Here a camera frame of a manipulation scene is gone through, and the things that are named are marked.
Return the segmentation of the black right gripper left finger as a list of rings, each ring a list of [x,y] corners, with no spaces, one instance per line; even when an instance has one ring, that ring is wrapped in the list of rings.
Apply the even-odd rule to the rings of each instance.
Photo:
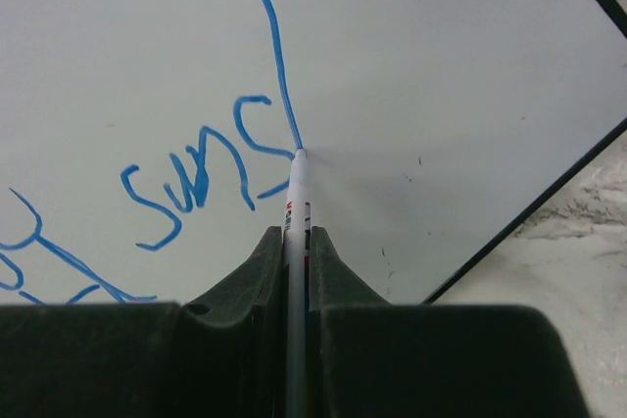
[[[268,417],[280,368],[282,232],[187,304],[9,305],[5,417]]]

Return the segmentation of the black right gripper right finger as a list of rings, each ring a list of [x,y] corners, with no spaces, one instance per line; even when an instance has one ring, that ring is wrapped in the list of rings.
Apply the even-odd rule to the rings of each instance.
[[[314,417],[586,417],[561,336],[516,304],[393,305],[313,230]]]

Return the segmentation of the white marker pen blue cap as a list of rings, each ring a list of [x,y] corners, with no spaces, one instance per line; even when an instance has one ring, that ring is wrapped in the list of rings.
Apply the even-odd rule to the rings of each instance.
[[[283,254],[288,267],[284,401],[287,417],[307,415],[306,277],[311,225],[308,176],[307,154],[299,149],[290,167],[283,235]]]

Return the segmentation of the white whiteboard with black rim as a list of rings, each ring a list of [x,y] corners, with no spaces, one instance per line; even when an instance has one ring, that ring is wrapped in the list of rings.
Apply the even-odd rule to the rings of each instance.
[[[187,302],[283,221],[425,299],[626,117],[595,0],[1,0],[1,300]]]

